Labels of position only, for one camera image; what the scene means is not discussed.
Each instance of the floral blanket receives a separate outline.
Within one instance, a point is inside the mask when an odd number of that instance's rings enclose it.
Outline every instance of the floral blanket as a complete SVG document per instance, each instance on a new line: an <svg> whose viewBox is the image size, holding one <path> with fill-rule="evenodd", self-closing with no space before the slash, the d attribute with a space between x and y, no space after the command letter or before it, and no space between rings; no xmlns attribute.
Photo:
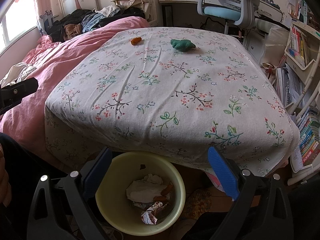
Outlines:
<svg viewBox="0 0 320 240"><path fill-rule="evenodd" d="M130 40L142 37L133 46ZM180 52L171 39L196 49ZM47 149L79 167L104 145L142 150L214 174L207 150L257 176L279 167L299 131L233 37L187 28L123 31L87 56L45 107Z"/></svg>

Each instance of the window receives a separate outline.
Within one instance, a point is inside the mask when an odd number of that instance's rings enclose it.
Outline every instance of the window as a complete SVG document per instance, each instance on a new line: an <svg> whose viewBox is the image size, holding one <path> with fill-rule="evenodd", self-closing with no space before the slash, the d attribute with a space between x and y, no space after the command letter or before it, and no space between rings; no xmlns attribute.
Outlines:
<svg viewBox="0 0 320 240"><path fill-rule="evenodd" d="M0 51L16 37L36 26L33 0L15 0L0 23Z"/></svg>

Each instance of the bed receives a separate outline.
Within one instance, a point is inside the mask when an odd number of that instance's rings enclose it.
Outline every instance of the bed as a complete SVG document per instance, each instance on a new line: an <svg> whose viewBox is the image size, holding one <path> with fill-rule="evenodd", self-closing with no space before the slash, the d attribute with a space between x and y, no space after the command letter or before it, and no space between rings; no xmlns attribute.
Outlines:
<svg viewBox="0 0 320 240"><path fill-rule="evenodd" d="M46 150L44 135L44 103L56 85L91 52L97 50L115 34L124 30L149 27L140 17L128 17L105 27L84 33L64 43L52 43L44 35L36 48L23 62L37 67L29 77L38 80L38 91L22 100L22 103L4 114L0 131L10 135L23 147L51 165L68 172L70 168Z"/></svg>
<svg viewBox="0 0 320 240"><path fill-rule="evenodd" d="M137 46L134 37L142 37ZM196 48L177 51L171 39L189 39ZM73 168L106 145L214 174L207 161L214 145L240 168L266 176L293 152L299 131L253 62L238 40L220 33L120 32L47 98L47 149Z"/></svg>

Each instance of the green plush toy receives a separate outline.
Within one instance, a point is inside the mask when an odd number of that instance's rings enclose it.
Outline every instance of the green plush toy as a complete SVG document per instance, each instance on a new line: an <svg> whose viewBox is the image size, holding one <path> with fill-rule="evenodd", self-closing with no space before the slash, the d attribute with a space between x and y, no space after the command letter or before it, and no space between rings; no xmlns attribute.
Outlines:
<svg viewBox="0 0 320 240"><path fill-rule="evenodd" d="M188 51L196 48L196 46L189 40L171 40L170 43L174 49L179 51Z"/></svg>

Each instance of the human hand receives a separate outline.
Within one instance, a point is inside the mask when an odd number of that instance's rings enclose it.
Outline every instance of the human hand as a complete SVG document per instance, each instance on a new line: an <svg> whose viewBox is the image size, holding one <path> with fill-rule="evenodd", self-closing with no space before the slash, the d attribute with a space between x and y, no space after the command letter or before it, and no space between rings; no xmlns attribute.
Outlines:
<svg viewBox="0 0 320 240"><path fill-rule="evenodd" d="M3 149L0 144L0 203L8 206L11 201L11 186L9 184L9 176L4 169Z"/></svg>

